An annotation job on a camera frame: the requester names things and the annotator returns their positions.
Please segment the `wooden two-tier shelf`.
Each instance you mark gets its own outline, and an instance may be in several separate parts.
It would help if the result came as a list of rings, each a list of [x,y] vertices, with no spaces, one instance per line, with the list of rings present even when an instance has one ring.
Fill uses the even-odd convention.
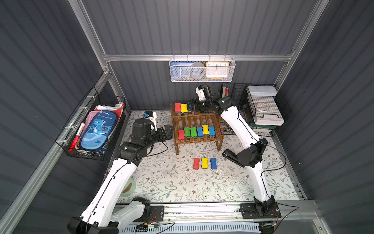
[[[179,146],[214,142],[217,150],[222,149],[224,136],[221,134],[221,117],[214,113],[189,111],[185,103],[171,103],[170,115],[173,124],[175,153]]]

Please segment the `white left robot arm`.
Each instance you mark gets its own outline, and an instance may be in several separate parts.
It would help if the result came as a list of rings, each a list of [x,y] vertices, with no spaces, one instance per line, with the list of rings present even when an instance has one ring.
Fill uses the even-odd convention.
[[[132,125],[129,141],[118,150],[112,167],[89,206],[79,217],[72,217],[67,225],[71,234],[118,234],[134,221],[147,221],[151,202],[136,197],[129,205],[114,212],[120,194],[142,159],[152,156],[156,143],[173,138],[173,126],[157,127],[154,118],[137,119]]]

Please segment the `yellow eraser top shelf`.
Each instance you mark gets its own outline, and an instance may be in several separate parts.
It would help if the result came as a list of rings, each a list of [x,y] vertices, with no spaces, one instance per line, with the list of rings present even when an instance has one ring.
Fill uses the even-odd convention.
[[[181,113],[182,114],[187,114],[189,111],[188,111],[188,108],[187,108],[187,104],[181,104]]]

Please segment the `red eraser top shelf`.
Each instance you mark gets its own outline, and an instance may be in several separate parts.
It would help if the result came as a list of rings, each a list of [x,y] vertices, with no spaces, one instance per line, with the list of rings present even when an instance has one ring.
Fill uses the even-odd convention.
[[[181,113],[182,108],[181,108],[181,103],[175,103],[174,104],[174,112],[175,113]]]

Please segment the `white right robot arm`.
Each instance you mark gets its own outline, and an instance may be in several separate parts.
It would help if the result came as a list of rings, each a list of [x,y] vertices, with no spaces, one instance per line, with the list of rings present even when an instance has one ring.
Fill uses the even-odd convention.
[[[223,156],[248,170],[254,189],[256,213],[259,217],[270,215],[276,201],[267,185],[262,164],[263,153],[267,148],[268,141],[259,137],[249,127],[230,97],[216,100],[210,98],[204,101],[194,98],[189,102],[188,110],[217,114],[229,124],[239,138],[243,150],[238,154],[225,150]]]

